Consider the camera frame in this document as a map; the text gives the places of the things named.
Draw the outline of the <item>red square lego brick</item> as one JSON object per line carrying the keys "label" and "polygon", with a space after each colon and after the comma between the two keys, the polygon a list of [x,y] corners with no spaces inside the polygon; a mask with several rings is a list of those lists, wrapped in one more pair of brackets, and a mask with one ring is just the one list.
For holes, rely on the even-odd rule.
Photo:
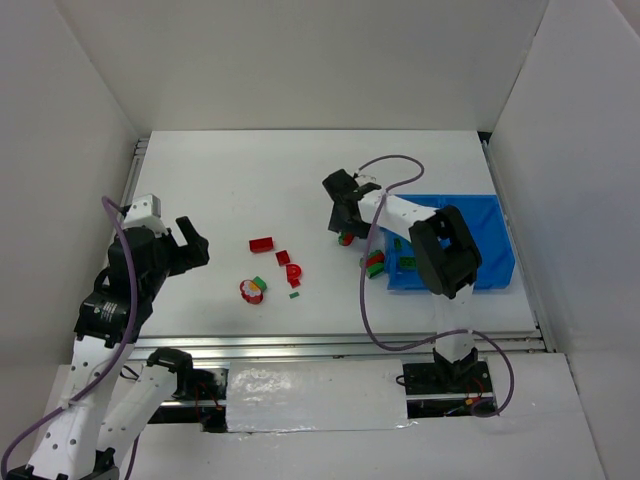
{"label": "red square lego brick", "polygon": [[277,251],[275,256],[279,266],[286,266],[291,262],[289,253],[286,250]]}

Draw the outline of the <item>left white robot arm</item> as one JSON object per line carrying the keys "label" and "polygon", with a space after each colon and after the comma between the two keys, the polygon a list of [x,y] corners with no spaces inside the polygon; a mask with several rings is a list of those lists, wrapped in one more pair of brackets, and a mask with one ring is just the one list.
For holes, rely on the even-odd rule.
{"label": "left white robot arm", "polygon": [[22,467],[6,479],[117,479],[124,456],[169,396],[194,377],[190,354],[160,347],[132,389],[111,407],[114,387],[164,282],[209,261],[208,241],[186,216],[176,224],[184,245],[153,214],[128,214],[116,225],[107,264],[79,308],[73,357],[58,406],[35,424],[46,430]]}

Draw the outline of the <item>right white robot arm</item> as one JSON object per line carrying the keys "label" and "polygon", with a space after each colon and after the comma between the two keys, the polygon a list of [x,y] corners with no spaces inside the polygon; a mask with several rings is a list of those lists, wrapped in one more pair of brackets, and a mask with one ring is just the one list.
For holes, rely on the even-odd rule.
{"label": "right white robot arm", "polygon": [[434,304],[437,381],[447,387],[467,382],[478,361],[470,303],[482,257],[459,209],[418,205],[375,183],[361,184],[343,169],[322,185],[333,202],[331,231],[371,243],[370,236],[382,229],[411,244],[416,271]]}

